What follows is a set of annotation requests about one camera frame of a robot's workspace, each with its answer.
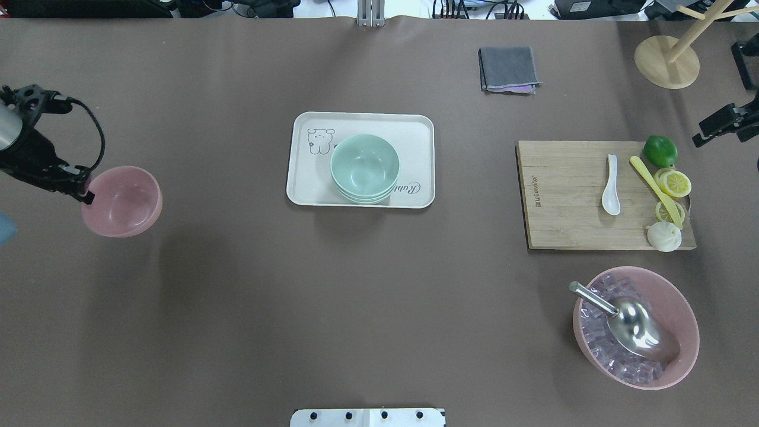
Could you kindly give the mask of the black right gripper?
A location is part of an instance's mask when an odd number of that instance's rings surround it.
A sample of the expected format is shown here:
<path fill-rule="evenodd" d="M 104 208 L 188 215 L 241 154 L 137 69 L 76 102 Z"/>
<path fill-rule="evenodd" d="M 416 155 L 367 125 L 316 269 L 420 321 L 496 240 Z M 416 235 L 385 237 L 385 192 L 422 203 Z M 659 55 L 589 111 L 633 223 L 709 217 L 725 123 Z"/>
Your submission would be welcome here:
<path fill-rule="evenodd" d="M 714 138 L 735 133 L 740 143 L 758 135 L 758 92 L 744 106 L 730 103 L 699 122 L 700 133 L 692 137 L 696 148 L 701 148 Z"/>

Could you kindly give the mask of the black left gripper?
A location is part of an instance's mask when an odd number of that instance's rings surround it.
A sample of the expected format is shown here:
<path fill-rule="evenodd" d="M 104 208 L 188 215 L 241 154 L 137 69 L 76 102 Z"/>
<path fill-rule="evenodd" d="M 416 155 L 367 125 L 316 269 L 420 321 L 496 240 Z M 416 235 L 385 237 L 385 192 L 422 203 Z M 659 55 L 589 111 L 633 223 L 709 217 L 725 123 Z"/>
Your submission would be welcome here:
<path fill-rule="evenodd" d="M 52 141 L 36 130 L 43 114 L 68 114 L 74 105 L 89 111 L 81 101 L 38 85 L 2 86 L 2 172 L 50 192 L 86 193 L 81 203 L 92 205 L 89 167 L 59 158 Z"/>

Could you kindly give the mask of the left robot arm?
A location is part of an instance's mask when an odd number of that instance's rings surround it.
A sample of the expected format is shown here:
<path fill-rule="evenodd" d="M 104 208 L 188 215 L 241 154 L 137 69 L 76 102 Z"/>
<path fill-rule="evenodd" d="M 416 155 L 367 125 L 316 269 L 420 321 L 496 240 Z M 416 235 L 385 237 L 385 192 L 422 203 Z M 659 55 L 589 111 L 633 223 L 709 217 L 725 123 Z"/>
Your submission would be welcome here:
<path fill-rule="evenodd" d="M 36 130 L 36 123 L 43 114 L 68 114 L 74 105 L 81 106 L 89 114 L 100 136 L 100 153 L 90 167 L 70 165 L 59 158 L 52 141 Z M 36 84 L 19 89 L 2 86 L 2 172 L 31 186 L 60 192 L 85 205 L 92 205 L 95 194 L 89 190 L 91 173 L 102 162 L 105 148 L 106 139 L 100 122 L 81 100 L 55 90 L 44 90 Z"/>

